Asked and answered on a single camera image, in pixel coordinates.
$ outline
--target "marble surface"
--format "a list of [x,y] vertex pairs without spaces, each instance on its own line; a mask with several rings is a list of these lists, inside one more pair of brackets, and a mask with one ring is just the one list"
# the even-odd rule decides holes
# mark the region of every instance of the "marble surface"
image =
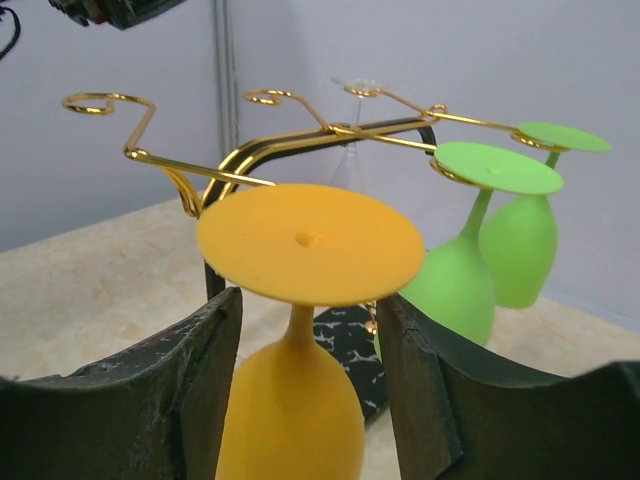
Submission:
[[[206,301],[195,221],[178,201],[0,254],[0,374],[68,374]],[[288,307],[245,293],[238,361],[283,333]],[[561,375],[640,359],[640,334],[541,299],[501,310],[489,348]],[[365,480],[399,479],[390,416],[368,431]]]

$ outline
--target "gold metal hook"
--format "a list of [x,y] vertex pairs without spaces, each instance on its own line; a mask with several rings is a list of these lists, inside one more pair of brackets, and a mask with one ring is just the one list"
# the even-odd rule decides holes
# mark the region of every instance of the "gold metal hook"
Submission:
[[493,128],[495,130],[504,130],[506,132],[517,131],[515,127],[509,125],[503,125],[501,123],[487,122],[486,120],[478,120],[477,118],[461,117],[458,115],[451,115],[447,111],[437,111],[435,107],[441,107],[442,105],[434,105],[427,111],[427,115],[430,117],[440,118],[442,120],[451,120],[454,122],[466,123],[475,125],[478,127]]
[[441,110],[442,113],[449,112],[449,109],[447,108],[447,106],[441,105],[441,104],[433,105],[430,108],[425,109],[424,107],[421,107],[420,105],[417,105],[412,101],[407,100],[406,98],[396,95],[395,93],[393,93],[390,90],[387,90],[386,88],[372,88],[368,90],[361,90],[353,86],[345,85],[343,87],[343,90],[352,95],[357,95],[359,97],[367,97],[367,98],[376,98],[378,97],[378,95],[384,95],[385,97],[389,97],[392,100],[395,100],[396,102],[404,105],[405,107],[409,107],[411,110],[418,112],[420,118],[424,118],[427,116],[433,117],[433,122],[431,123],[431,125],[434,125],[435,123],[441,120],[440,117],[434,117],[434,115],[432,115],[431,112],[436,110]]
[[378,333],[378,321],[376,320],[376,302],[365,303],[364,308],[367,310],[370,318],[370,320],[365,322],[364,328],[371,335],[375,335],[376,333]]
[[[104,107],[79,105],[80,102],[104,100]],[[273,186],[275,183],[244,175],[223,172],[214,168],[194,165],[190,163],[178,162],[169,158],[153,155],[138,147],[140,137],[149,126],[149,122],[155,114],[155,105],[142,97],[122,95],[119,93],[79,93],[70,95],[62,100],[62,106],[67,110],[86,115],[109,115],[115,111],[114,101],[119,100],[128,103],[136,103],[146,107],[144,116],[129,136],[125,146],[124,155],[137,162],[147,163],[159,167],[175,185],[182,206],[187,215],[199,217],[203,210],[202,200],[198,196],[193,184],[181,173],[188,172],[205,177],[215,178],[224,182],[236,183],[249,186]]]
[[302,96],[297,95],[292,92],[287,92],[285,90],[250,90],[245,92],[243,95],[244,99],[253,102],[259,103],[261,105],[269,105],[272,107],[277,107],[282,104],[283,98],[291,98],[292,100],[297,101],[302,104],[302,106],[311,114],[311,116],[320,124],[320,126],[324,129],[330,129],[330,125],[327,121],[318,113],[318,111],[313,108],[313,106]]
[[478,187],[478,185],[476,185],[475,183],[471,183],[471,182],[469,182],[469,181],[457,176],[456,174],[450,172],[449,170],[445,170],[442,167],[442,165],[440,165],[440,163],[438,163],[438,161],[435,159],[435,157],[431,157],[431,160],[429,160],[429,165],[431,166],[431,168],[434,171],[436,171],[437,173],[442,175],[447,180],[451,180],[451,181],[459,183],[461,185],[468,185],[468,186],[471,186],[471,187]]
[[540,143],[537,140],[529,137],[528,135],[525,135],[524,133],[522,133],[519,130],[515,130],[515,131],[511,132],[510,136],[516,142],[524,143],[528,147],[533,147],[533,148],[537,148],[537,149],[540,149],[540,150],[545,150],[547,152],[564,153],[564,152],[568,152],[569,151],[568,148],[556,147],[554,145],[547,145],[546,143]]

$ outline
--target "plastic wine glass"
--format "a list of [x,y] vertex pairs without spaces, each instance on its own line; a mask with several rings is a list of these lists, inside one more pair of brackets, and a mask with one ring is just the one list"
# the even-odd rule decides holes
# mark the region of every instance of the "plastic wine glass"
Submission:
[[424,260],[420,232],[371,197],[280,184],[214,203],[197,238],[224,278],[291,304],[283,338],[234,373],[216,478],[359,479],[362,409],[340,363],[315,342],[314,307],[357,305],[405,286]]
[[434,321],[485,345],[493,328],[496,302],[478,236],[493,190],[548,195],[562,188],[562,177],[525,155],[476,143],[440,145],[435,159],[480,191],[461,232],[431,250],[418,276],[400,293]]
[[[525,138],[552,146],[546,161],[550,168],[555,168],[562,149],[611,150],[606,140],[563,125],[527,122],[518,130]],[[558,249],[558,227],[548,196],[522,195],[498,209],[480,230],[480,249],[491,270],[497,304],[517,309],[532,306]]]

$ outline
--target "gold wire rack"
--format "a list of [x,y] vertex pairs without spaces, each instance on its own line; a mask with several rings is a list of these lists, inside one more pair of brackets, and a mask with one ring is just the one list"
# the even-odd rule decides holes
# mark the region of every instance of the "gold wire rack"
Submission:
[[[309,148],[325,148],[356,140],[370,140],[387,143],[434,154],[437,149],[436,145],[414,142],[392,137],[390,135],[430,127],[441,120],[449,120],[472,126],[501,130],[507,132],[516,142],[548,152],[560,153],[567,151],[565,148],[538,142],[537,140],[520,132],[516,127],[453,115],[449,113],[449,108],[444,104],[434,104],[429,108],[424,108],[384,88],[359,90],[351,86],[345,86],[344,91],[352,95],[366,98],[384,96],[408,107],[417,113],[417,115],[383,126],[329,123],[304,97],[300,95],[284,90],[252,90],[244,94],[244,99],[260,105],[279,106],[285,99],[297,101],[319,124],[319,129],[256,138],[230,152],[220,163],[218,168],[211,168],[161,157],[138,146],[141,137],[156,112],[156,107],[150,100],[119,93],[79,93],[65,97],[62,100],[62,105],[68,110],[86,115],[112,114],[115,111],[115,102],[117,101],[144,106],[146,108],[145,113],[127,139],[123,153],[125,157],[131,160],[160,168],[176,187],[185,213],[195,218],[200,217],[205,206],[209,205],[214,200],[212,195],[215,191],[214,187],[216,186],[216,182],[222,182],[223,184],[217,200],[222,200],[230,194],[236,185],[247,185],[252,187],[275,186],[276,184],[269,180],[263,180],[246,175],[246,173],[262,159],[271,155],[280,154],[281,156],[284,156],[287,152],[301,151]],[[86,102],[95,101],[104,101],[104,104],[102,106],[85,105]],[[238,159],[242,159],[239,166],[237,166],[233,171],[227,171],[229,166],[232,163],[235,163]],[[448,180],[464,185],[473,185],[475,187],[483,188],[482,185],[471,183],[464,178],[447,171],[438,163],[435,156],[431,156],[429,164],[434,171]],[[210,179],[202,197],[198,195],[197,190],[185,177],[184,173],[201,175]],[[367,322],[365,327],[370,333],[375,334],[377,331],[377,324],[375,321],[375,303],[367,304],[365,307],[371,317],[371,320]]]

